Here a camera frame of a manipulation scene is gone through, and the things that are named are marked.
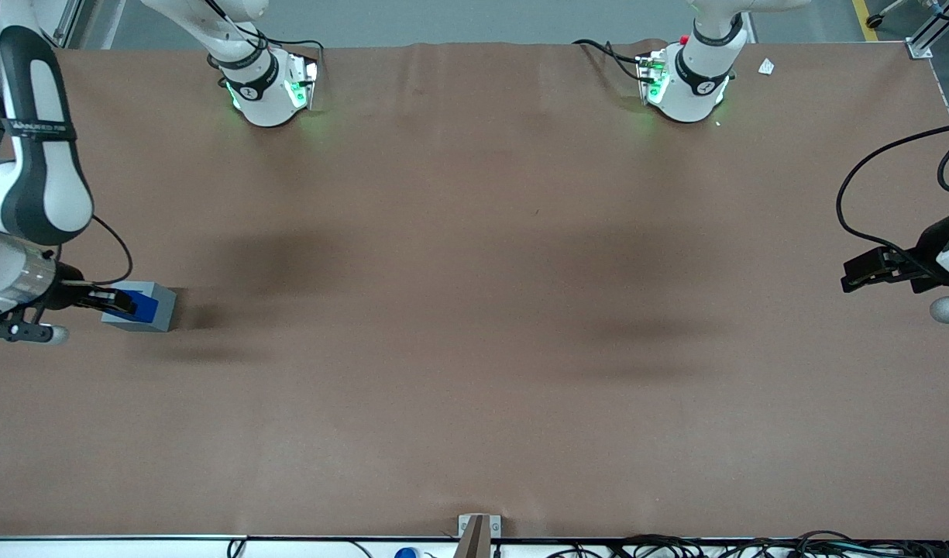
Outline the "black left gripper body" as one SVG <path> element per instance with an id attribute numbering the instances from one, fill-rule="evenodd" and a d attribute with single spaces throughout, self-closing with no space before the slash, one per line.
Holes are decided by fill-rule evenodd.
<path id="1" fill-rule="evenodd" d="M 936 261 L 943 247 L 949 243 L 949 216 L 928 226 L 918 237 L 916 245 L 909 254 L 923 265 L 925 270 L 916 270 L 916 276 L 910 279 L 911 291 L 920 295 L 934 288 L 949 288 L 949 272 Z"/>

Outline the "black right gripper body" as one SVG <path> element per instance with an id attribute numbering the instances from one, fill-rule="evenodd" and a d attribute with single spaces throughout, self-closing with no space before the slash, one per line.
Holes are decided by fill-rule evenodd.
<path id="1" fill-rule="evenodd" d="M 41 297 L 33 301 L 33 308 L 59 311 L 71 306 L 77 306 L 84 293 L 84 285 L 70 285 L 67 282 L 84 281 L 81 270 L 67 263 L 55 265 L 55 279 Z"/>

